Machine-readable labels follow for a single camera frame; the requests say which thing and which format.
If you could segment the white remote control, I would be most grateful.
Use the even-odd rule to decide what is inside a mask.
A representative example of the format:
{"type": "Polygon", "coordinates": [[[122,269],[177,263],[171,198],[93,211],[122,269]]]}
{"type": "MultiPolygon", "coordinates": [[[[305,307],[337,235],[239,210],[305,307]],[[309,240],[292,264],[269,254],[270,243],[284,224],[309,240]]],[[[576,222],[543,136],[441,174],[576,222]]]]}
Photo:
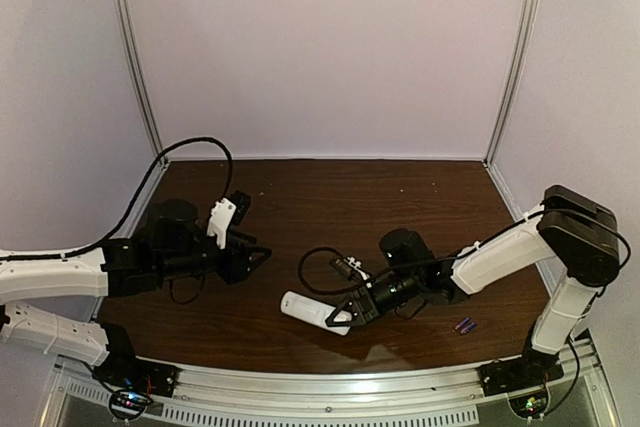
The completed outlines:
{"type": "Polygon", "coordinates": [[[334,307],[293,291],[287,291],[281,298],[280,311],[289,317],[340,336],[346,336],[351,329],[350,326],[329,327],[326,319],[334,311],[334,307]]]}

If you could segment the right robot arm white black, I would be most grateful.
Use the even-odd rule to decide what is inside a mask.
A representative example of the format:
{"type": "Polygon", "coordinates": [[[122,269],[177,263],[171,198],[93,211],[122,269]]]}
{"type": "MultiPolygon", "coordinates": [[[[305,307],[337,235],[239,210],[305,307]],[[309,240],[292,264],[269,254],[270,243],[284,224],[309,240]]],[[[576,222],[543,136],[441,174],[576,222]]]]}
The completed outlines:
{"type": "Polygon", "coordinates": [[[530,389],[550,373],[594,299],[617,279],[626,262],[620,251],[627,246],[611,209],[553,185],[512,225],[447,256],[436,256],[416,231],[388,232],[379,242],[386,270],[361,281],[322,323],[366,325],[416,297],[458,303],[527,267],[556,265],[564,272],[512,370],[517,385],[530,389]]]}

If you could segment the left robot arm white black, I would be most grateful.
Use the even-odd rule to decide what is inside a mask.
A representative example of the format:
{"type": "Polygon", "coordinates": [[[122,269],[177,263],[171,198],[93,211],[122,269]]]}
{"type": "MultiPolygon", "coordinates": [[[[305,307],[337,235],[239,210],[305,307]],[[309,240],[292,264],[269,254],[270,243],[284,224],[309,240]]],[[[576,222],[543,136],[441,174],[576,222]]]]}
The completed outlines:
{"type": "Polygon", "coordinates": [[[226,284],[246,280],[269,259],[270,249],[236,231],[250,206],[240,192],[223,198],[200,226],[198,209],[181,199],[151,206],[129,238],[108,238],[75,252],[3,252],[1,340],[45,354],[71,357],[106,376],[123,391],[137,389],[144,371],[126,331],[113,324],[83,323],[31,305],[67,296],[129,297],[212,274],[226,284]]]}

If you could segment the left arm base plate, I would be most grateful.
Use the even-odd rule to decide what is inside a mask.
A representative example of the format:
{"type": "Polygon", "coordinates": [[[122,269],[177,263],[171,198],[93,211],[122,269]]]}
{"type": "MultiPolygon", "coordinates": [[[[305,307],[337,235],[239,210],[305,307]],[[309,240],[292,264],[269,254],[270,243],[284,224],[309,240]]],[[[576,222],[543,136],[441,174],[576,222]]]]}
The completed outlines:
{"type": "Polygon", "coordinates": [[[93,368],[93,375],[98,381],[167,398],[173,396],[178,373],[178,367],[172,364],[113,353],[93,368]]]}

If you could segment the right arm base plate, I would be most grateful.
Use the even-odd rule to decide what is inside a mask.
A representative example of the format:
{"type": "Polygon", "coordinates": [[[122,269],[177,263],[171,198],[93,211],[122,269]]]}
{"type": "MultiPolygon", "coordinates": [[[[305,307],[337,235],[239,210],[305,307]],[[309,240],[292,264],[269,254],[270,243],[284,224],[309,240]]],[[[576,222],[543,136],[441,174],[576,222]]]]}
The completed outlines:
{"type": "Polygon", "coordinates": [[[543,386],[549,381],[561,379],[564,370],[556,357],[519,356],[508,360],[495,360],[477,368],[485,397],[543,386]]]}

